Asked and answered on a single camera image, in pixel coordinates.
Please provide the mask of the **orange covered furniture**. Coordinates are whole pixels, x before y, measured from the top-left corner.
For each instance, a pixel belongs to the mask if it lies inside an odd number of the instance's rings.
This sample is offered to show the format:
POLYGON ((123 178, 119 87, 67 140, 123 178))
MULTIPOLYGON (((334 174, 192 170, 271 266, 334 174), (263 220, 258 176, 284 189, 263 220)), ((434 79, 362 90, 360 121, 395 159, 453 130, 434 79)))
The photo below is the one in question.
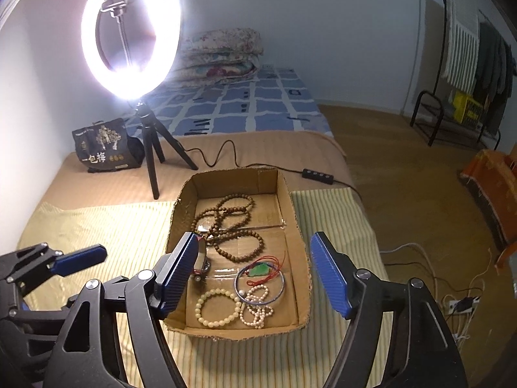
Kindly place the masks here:
POLYGON ((458 174, 489 222, 502 269, 516 253, 516 160, 503 152, 482 150, 458 174))

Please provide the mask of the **hanging dark clothes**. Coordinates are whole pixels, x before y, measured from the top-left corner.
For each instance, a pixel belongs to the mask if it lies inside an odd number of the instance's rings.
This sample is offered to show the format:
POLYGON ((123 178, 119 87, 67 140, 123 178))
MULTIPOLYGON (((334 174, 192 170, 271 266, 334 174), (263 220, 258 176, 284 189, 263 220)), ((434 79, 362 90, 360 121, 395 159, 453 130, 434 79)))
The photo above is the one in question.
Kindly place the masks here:
POLYGON ((479 55, 473 98, 484 110, 482 124, 496 134, 512 96, 516 64, 509 44, 489 22, 479 24, 479 55))

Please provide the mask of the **tan bed blanket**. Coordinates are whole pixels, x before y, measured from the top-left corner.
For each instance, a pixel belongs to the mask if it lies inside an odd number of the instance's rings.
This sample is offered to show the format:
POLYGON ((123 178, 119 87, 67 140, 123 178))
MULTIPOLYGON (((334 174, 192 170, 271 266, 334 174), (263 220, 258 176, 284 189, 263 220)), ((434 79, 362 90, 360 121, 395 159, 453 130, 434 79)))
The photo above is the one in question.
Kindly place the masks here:
MULTIPOLYGON (((321 182, 303 179, 299 171, 307 168, 332 174, 337 188, 352 188, 355 201, 362 201, 341 146, 321 133, 254 131, 181 137, 180 142, 190 149, 189 156, 201 172, 210 169, 208 163, 215 170, 268 164, 282 171, 289 191, 329 188, 321 182)), ((71 153, 41 200, 60 209, 79 209, 148 202, 153 200, 153 193, 145 167, 114 173, 87 173, 71 153)))

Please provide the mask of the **blue patterned bedsheet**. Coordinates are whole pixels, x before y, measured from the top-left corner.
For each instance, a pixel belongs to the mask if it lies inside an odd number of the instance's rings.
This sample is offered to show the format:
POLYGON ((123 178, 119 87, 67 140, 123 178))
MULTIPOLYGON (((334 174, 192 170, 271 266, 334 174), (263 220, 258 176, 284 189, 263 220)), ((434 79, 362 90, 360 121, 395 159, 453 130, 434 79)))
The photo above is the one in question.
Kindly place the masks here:
POLYGON ((157 89, 146 99, 175 137, 253 131, 332 134, 292 68, 261 68, 253 78, 212 87, 157 89))

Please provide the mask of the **black tripod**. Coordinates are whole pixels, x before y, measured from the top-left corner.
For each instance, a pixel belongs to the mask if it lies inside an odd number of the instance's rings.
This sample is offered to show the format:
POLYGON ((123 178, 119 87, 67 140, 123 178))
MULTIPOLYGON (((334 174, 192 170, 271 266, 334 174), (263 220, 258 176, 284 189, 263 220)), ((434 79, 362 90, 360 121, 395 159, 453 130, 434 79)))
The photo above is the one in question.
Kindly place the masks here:
POLYGON ((197 171, 198 165, 187 154, 187 151, 182 144, 168 131, 163 122, 160 122, 151 108, 139 101, 135 107, 135 115, 142 126, 142 139, 144 146, 144 159, 150 181, 151 190, 154 200, 160 199, 160 188, 158 176, 155 166, 155 158, 163 164, 166 161, 166 156, 160 143, 160 137, 163 137, 166 143, 171 146, 175 152, 182 158, 187 166, 197 171))

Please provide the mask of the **black metal rack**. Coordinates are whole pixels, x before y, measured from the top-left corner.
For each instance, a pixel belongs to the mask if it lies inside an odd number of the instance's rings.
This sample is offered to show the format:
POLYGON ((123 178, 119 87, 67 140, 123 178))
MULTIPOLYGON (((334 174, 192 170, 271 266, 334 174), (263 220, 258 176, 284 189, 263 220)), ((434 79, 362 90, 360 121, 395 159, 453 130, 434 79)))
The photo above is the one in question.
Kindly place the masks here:
POLYGON ((408 107, 409 124, 426 138, 428 146, 447 144, 468 149, 498 149, 501 132, 484 124, 474 126, 454 120, 448 97, 455 89, 443 78, 448 57, 449 0, 419 0, 419 33, 415 65, 420 68, 414 101, 408 107))

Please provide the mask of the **black snack bag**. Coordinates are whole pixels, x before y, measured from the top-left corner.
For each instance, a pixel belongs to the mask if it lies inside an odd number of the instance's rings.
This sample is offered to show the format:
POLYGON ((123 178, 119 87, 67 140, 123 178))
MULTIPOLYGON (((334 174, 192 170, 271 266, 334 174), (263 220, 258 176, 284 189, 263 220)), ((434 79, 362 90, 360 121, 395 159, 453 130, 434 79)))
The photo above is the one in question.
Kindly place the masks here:
POLYGON ((89 173, 141 167, 144 146, 128 134, 123 118, 98 122, 72 131, 75 153, 89 173))

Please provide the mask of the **red strap wristwatch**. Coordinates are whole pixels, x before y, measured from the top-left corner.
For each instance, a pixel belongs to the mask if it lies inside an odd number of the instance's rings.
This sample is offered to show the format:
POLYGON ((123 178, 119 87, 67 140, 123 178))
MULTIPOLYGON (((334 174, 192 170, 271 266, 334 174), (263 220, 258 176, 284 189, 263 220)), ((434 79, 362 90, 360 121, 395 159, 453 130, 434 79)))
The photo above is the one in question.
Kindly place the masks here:
POLYGON ((207 251, 207 241, 206 239, 196 234, 197 242, 198 242, 198 254, 196 257, 196 261, 193 266, 193 270, 191 276, 195 283, 203 283, 210 270, 210 261, 208 259, 208 251, 207 251))

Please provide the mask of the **dark blue bangle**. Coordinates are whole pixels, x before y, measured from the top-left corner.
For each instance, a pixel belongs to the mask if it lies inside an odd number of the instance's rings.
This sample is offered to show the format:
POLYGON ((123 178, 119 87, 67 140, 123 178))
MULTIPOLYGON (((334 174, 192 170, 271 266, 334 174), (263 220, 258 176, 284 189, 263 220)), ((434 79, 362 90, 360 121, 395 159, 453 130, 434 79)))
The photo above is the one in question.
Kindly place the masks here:
POLYGON ((233 280, 233 290, 236 296, 242 303, 254 307, 265 307, 276 302, 282 296, 286 287, 286 277, 280 266, 265 260, 260 260, 256 264, 248 264, 238 271, 233 280), (259 265, 265 265, 269 268, 270 273, 268 274, 268 277, 270 277, 270 279, 264 281, 266 275, 261 275, 260 281, 253 281, 250 287, 241 289, 239 287, 239 283, 245 275, 245 272, 248 272, 259 265))

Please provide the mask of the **yellow box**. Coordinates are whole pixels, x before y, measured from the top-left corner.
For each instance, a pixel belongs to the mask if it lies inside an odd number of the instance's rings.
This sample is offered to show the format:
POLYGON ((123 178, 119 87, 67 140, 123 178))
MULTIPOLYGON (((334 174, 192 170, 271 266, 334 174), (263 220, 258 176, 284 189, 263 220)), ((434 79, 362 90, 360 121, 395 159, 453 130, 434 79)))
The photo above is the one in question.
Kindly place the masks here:
POLYGON ((470 95, 453 90, 448 99, 453 107, 453 119, 460 125, 475 129, 484 111, 483 106, 470 95))

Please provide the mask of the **phone holder clamp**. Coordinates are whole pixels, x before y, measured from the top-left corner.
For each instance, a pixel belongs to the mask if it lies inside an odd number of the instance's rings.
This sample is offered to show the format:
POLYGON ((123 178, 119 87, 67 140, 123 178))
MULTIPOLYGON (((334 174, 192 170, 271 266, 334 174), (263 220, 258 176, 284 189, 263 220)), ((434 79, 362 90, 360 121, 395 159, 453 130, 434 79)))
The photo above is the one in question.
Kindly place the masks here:
POLYGON ((132 65, 132 55, 129 48, 123 16, 126 14, 127 7, 130 3, 130 0, 119 0, 117 2, 114 0, 105 0, 100 9, 101 13, 108 13, 117 22, 118 34, 123 47, 126 64, 128 66, 132 65))

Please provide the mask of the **cardboard box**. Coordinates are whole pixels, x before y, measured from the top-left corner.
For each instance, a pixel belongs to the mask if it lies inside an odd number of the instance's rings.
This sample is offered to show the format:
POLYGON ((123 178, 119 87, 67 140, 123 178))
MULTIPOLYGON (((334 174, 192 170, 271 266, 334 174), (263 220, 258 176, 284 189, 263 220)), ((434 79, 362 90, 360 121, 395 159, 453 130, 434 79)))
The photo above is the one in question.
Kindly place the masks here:
MULTIPOLYGON (((168 246, 187 231, 207 241, 210 270, 203 283, 190 275, 167 329, 194 337, 241 341, 303 329, 312 292, 309 259, 296 221, 286 179, 272 168, 197 173, 181 188, 174 205, 168 246), (265 307, 242 303, 233 290, 238 271, 260 260, 279 265, 287 287, 265 307)), ((239 287, 270 279, 259 265, 239 287)))

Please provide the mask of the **folded floral quilt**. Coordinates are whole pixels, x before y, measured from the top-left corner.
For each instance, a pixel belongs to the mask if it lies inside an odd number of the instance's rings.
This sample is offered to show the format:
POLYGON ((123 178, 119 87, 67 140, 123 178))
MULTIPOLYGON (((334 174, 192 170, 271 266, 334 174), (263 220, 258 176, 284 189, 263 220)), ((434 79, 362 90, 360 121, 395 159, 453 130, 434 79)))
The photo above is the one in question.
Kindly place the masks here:
POLYGON ((248 80, 260 69, 261 35, 252 28, 199 32, 184 37, 165 83, 195 88, 248 80))

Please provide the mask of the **hanging striped towel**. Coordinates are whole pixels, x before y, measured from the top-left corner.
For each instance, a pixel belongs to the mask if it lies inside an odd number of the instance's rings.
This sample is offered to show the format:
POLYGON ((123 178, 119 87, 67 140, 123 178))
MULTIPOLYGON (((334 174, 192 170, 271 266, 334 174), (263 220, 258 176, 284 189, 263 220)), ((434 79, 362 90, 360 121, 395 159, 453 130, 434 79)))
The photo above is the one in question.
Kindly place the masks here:
POLYGON ((442 77, 471 95, 479 59, 478 12, 470 0, 446 0, 446 58, 442 77))

